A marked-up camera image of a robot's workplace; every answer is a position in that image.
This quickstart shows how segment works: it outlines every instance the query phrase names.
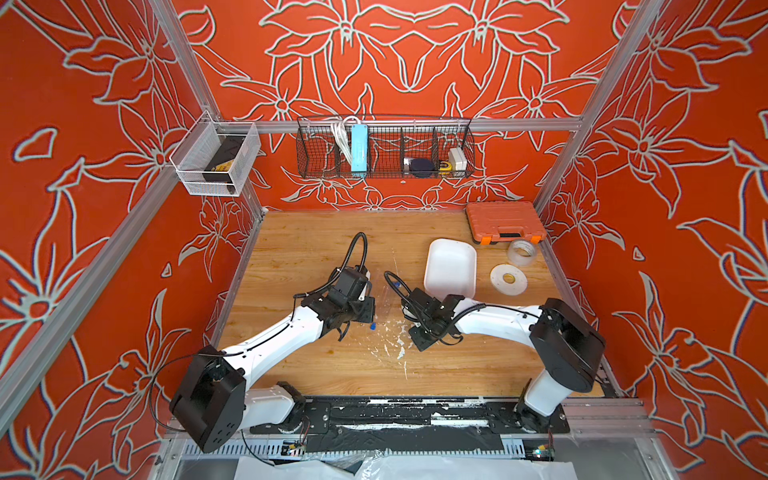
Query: black wire basket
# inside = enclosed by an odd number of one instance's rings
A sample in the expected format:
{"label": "black wire basket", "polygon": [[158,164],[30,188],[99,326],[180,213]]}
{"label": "black wire basket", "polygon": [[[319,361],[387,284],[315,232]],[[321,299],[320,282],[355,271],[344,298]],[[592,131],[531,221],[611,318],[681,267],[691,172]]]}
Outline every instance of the black wire basket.
{"label": "black wire basket", "polygon": [[[475,138],[469,118],[373,114],[355,117],[368,126],[366,172],[352,172],[333,136],[331,125],[346,116],[316,116],[298,119],[296,159],[299,175],[303,178],[463,178],[475,171]],[[354,123],[346,123],[348,138]],[[463,152],[465,168],[454,170],[448,167],[452,148]]]}

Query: wire basket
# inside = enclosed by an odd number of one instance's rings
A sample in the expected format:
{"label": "wire basket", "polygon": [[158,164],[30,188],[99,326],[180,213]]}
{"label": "wire basket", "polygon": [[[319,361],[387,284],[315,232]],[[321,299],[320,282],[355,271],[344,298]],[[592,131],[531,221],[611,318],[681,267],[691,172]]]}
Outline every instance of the wire basket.
{"label": "wire basket", "polygon": [[[368,126],[368,159],[365,173],[352,172],[342,155],[331,125],[345,116],[300,117],[296,135],[296,159],[304,178],[440,178],[469,177],[475,171],[475,138],[469,118],[356,115]],[[351,124],[346,125],[350,137]],[[460,148],[466,168],[440,171],[449,151]],[[432,171],[411,171],[413,159],[426,159]]]}
{"label": "wire basket", "polygon": [[[187,137],[192,137],[195,138],[192,146],[184,151],[177,149],[170,156],[181,182],[192,195],[238,197],[248,180],[248,174],[261,148],[256,124],[238,124],[239,131],[243,133],[226,134],[221,133],[224,125],[233,123],[213,121],[210,115],[204,112],[180,143],[184,144]],[[225,171],[211,171],[210,162],[223,144],[225,147],[231,145],[230,148],[237,149],[237,153],[227,157],[231,158],[232,163]]]}

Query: white mesh basket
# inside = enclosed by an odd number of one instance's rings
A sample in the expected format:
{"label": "white mesh basket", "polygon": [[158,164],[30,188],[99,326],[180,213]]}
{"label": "white mesh basket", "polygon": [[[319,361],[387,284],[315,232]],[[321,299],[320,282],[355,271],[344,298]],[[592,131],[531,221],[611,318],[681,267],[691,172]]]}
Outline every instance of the white mesh basket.
{"label": "white mesh basket", "polygon": [[[194,135],[199,131],[200,133],[192,146],[182,153],[179,153],[179,150],[177,150],[170,156],[171,163],[176,167],[181,183],[184,184],[187,191],[192,195],[238,197],[243,190],[246,180],[248,180],[250,169],[261,148],[259,132],[256,124],[253,123],[250,124],[247,133],[237,134],[244,136],[245,139],[230,169],[225,174],[217,174],[218,181],[211,181],[204,176],[206,173],[205,168],[221,146],[222,139],[227,135],[231,135],[219,133],[218,127],[223,125],[230,124],[215,122],[211,120],[207,112],[204,112],[197,119],[197,123],[190,129],[190,133],[184,138],[186,140],[191,134]],[[248,124],[238,123],[237,125],[247,126]]]}

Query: orange wallpaper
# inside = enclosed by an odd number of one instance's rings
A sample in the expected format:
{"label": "orange wallpaper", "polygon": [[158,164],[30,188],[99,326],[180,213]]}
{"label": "orange wallpaper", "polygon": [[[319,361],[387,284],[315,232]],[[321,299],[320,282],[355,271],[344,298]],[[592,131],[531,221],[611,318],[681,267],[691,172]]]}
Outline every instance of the orange wallpaper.
{"label": "orange wallpaper", "polygon": [[767,28],[667,2],[545,218],[681,478],[768,476]]}
{"label": "orange wallpaper", "polygon": [[[174,0],[225,118],[430,114],[578,116],[637,2]],[[281,210],[461,208],[533,200],[564,132],[478,136],[462,180],[303,180],[290,135],[263,138],[251,176]]]}
{"label": "orange wallpaper", "polygon": [[180,184],[0,441],[0,476],[145,478],[168,403],[207,343],[253,226],[241,199]]}
{"label": "orange wallpaper", "polygon": [[[200,114],[145,0],[0,6],[0,374],[166,166]],[[2,478],[133,478],[210,338],[253,219],[171,194],[0,439]]]}

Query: white cable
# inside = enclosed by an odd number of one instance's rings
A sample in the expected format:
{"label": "white cable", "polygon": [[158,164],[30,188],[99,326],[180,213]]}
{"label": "white cable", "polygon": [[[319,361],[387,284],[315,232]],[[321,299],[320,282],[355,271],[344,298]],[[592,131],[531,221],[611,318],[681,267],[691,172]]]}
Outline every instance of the white cable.
{"label": "white cable", "polygon": [[358,124],[362,123],[360,119],[354,115],[350,115],[347,118],[339,117],[339,120],[331,124],[331,132],[336,139],[336,144],[339,145],[339,150],[344,154],[344,158],[350,167],[352,166],[352,149],[349,147],[349,138],[346,136],[346,122],[348,120],[354,120]]}

